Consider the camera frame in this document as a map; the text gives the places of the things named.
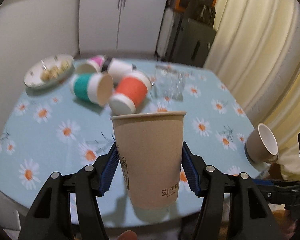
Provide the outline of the person's left thumb tip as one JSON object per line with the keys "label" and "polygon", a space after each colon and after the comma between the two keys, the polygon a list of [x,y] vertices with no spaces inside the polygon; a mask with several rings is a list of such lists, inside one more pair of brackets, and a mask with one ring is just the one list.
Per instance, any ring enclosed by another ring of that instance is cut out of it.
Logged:
{"label": "person's left thumb tip", "polygon": [[121,235],[119,235],[117,240],[138,240],[138,236],[134,231],[127,230],[121,233]]}

